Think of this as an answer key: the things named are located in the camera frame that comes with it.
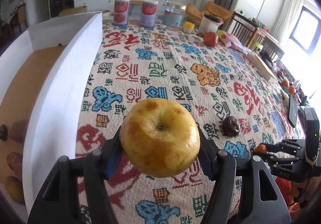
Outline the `small orange tangerine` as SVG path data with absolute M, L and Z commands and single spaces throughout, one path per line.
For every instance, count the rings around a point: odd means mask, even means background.
M 255 152 L 267 153 L 267 147 L 265 144 L 260 144 L 256 147 Z

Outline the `purple sweet potato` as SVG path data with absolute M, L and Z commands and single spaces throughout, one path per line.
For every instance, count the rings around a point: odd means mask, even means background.
M 9 131 L 8 131 L 9 137 L 13 141 L 16 141 L 17 143 L 24 143 L 28 125 L 29 125 L 29 119 L 16 121 L 9 128 Z
M 17 152 L 11 152 L 7 155 L 8 166 L 20 181 L 22 181 L 22 162 L 23 156 Z

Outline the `rough dark orange fruit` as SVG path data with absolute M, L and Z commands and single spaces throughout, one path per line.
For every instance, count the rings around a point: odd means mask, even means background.
M 0 140 L 7 141 L 7 138 L 8 138 L 8 128 L 6 125 L 1 124 L 0 125 Z

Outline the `yellow apple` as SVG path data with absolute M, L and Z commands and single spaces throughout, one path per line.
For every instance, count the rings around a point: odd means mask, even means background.
M 181 174 L 200 150 L 199 130 L 190 112 L 162 98 L 135 104 L 125 116 L 119 139 L 131 164 L 156 178 Z

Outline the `patterned woven tablecloth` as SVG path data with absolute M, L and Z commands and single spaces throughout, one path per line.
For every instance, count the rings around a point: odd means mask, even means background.
M 147 98 L 184 106 L 208 139 L 236 157 L 249 158 L 260 143 L 304 138 L 301 123 L 293 128 L 288 122 L 280 86 L 266 81 L 245 54 L 207 47 L 195 33 L 160 24 L 143 28 L 136 21 L 115 26 L 104 20 L 102 31 L 83 95 L 77 157 L 100 148 L 129 110 Z M 236 137 L 223 133 L 227 116 L 239 122 Z M 158 179 L 126 157 L 106 182 L 120 223 L 199 223 L 213 186 L 198 162 L 175 177 Z

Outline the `orange cover book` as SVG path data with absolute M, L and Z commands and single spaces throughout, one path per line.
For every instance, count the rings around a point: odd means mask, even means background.
M 262 76 L 264 76 L 266 81 L 271 83 L 277 83 L 278 79 L 275 77 L 271 69 L 265 64 L 265 62 L 255 53 L 248 53 L 247 58 L 254 64 L 254 66 L 259 70 Z

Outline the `wooden chair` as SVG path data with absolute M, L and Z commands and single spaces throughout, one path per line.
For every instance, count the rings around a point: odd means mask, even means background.
M 281 44 L 277 39 L 272 37 L 259 25 L 237 12 L 234 12 L 232 18 L 230 18 L 227 32 L 234 35 L 247 48 L 258 42 L 263 46 L 262 50 L 269 54 L 272 61 L 281 60 L 284 55 Z

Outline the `pink snack bag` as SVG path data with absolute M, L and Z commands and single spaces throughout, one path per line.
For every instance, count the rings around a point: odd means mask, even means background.
M 243 50 L 243 45 L 234 35 L 219 29 L 216 31 L 216 34 L 225 47 L 230 47 L 234 50 Z

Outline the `white cardboard box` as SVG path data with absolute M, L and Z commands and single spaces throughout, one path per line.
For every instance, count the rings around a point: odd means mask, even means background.
M 82 99 L 102 37 L 100 12 L 56 17 L 28 28 L 1 56 L 1 95 L 4 96 L 33 53 L 48 53 L 52 47 L 64 46 L 32 105 L 23 147 L 25 202 L 17 203 L 5 190 L 1 191 L 23 222 L 27 221 L 35 198 L 57 159 L 75 157 Z

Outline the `red apple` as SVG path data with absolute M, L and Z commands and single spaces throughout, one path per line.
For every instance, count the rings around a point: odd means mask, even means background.
M 219 42 L 219 37 L 214 32 L 207 32 L 204 34 L 203 43 L 209 47 L 216 47 Z

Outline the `clear black lid canister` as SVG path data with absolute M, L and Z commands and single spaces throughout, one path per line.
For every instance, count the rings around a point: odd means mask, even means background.
M 199 26 L 199 32 L 207 33 L 207 32 L 216 32 L 218 27 L 220 26 L 220 20 L 212 15 L 205 14 L 202 18 L 201 25 Z

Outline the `small yellow lid jar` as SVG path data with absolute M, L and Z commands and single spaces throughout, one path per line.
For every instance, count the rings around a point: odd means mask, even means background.
M 184 24 L 183 24 L 183 31 L 185 32 L 185 33 L 188 33 L 188 34 L 190 34 L 190 33 L 192 33 L 193 32 L 193 30 L 194 30 L 194 28 L 195 28 L 195 24 L 193 24 L 193 23 L 191 23 L 191 22 L 184 22 Z

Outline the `brown cushioned lounge chair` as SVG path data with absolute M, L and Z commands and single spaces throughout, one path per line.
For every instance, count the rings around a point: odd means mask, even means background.
M 205 10 L 200 11 L 196 6 L 189 3 L 186 6 L 186 14 L 190 20 L 196 24 L 201 24 L 202 18 L 205 14 L 212 15 L 219 19 L 219 24 L 223 24 L 226 20 L 232 17 L 233 13 L 229 10 L 208 1 Z

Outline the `large silver blue tin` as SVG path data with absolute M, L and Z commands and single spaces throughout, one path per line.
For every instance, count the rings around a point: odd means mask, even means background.
M 167 1 L 163 15 L 163 24 L 173 29 L 180 28 L 185 11 L 185 5 Z

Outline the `right purple tin can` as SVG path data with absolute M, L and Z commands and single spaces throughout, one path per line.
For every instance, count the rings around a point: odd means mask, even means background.
M 139 25 L 145 28 L 153 28 L 156 19 L 158 1 L 143 0 Z

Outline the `purple tin can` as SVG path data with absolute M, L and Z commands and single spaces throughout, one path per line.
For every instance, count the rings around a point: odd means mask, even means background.
M 114 25 L 128 24 L 128 11 L 131 0 L 115 0 L 114 1 Z
M 143 0 L 139 25 L 145 28 L 153 28 L 156 19 L 158 1 Z

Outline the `white tv cabinet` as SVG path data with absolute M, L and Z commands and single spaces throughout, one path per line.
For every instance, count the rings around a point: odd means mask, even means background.
M 141 7 L 144 0 L 75 0 L 75 7 L 87 7 L 88 11 L 114 11 L 115 5 L 124 10 L 125 6 L 128 7 L 129 14 L 140 14 Z M 167 5 L 167 0 L 150 0 L 157 1 L 157 15 L 163 14 Z

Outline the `left purple tin can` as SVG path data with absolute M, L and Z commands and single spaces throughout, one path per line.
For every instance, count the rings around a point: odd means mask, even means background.
M 114 25 L 128 24 L 128 11 L 131 0 L 115 0 L 114 1 Z

